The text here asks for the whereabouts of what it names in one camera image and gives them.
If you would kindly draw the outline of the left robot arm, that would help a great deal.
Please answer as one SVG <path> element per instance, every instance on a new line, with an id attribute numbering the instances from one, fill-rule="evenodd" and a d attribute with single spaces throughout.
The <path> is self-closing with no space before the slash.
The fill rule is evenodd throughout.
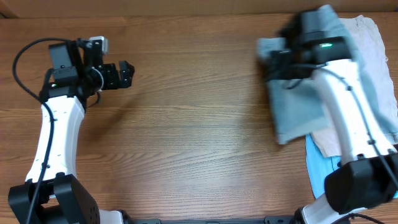
<path id="1" fill-rule="evenodd" d="M 41 104 L 42 125 L 34 161 L 22 185 L 9 190 L 8 204 L 19 223 L 132 223 L 124 210 L 101 210 L 76 177 L 76 152 L 87 100 L 103 90 L 129 88 L 133 65 L 105 64 L 103 36 L 88 40 L 51 38 L 52 68 L 38 95 L 13 77 Z"/>

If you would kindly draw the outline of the light blue denim shorts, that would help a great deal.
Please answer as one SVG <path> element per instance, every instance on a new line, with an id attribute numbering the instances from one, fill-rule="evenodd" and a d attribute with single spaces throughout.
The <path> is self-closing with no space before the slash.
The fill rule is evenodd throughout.
<path id="1" fill-rule="evenodd" d="M 364 62 L 351 34 L 341 23 L 340 19 L 330 5 L 324 5 L 315 11 L 314 21 L 320 25 L 323 35 L 326 37 L 342 36 L 348 42 L 348 48 L 353 54 L 353 60 L 359 66 L 359 76 L 366 94 L 373 85 L 370 83 L 365 84 L 362 81 L 362 77 L 365 74 L 362 68 Z M 258 40 L 258 59 L 264 62 L 264 52 L 266 50 L 287 50 L 290 37 L 294 37 L 301 31 L 300 15 L 297 14 L 281 28 L 278 37 L 260 38 Z M 309 134 L 318 146 L 337 145 L 336 131 L 330 121 L 328 112 L 323 107 L 323 102 L 316 91 L 314 82 L 311 79 L 304 79 L 295 80 L 293 83 L 295 87 L 290 89 L 290 81 L 266 81 L 279 144 L 286 144 L 295 138 Z M 375 107 L 374 98 L 372 96 L 369 97 L 367 94 L 366 97 L 379 124 L 382 118 Z"/>

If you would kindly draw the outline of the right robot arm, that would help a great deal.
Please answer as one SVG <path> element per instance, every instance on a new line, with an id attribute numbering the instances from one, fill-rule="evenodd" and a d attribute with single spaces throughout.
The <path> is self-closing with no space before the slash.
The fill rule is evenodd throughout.
<path id="1" fill-rule="evenodd" d="M 340 166 L 324 191 L 291 216 L 267 223 L 348 223 L 397 193 L 397 128 L 379 112 L 377 96 L 352 36 L 329 5 L 296 14 L 257 56 L 279 144 L 332 124 Z"/>

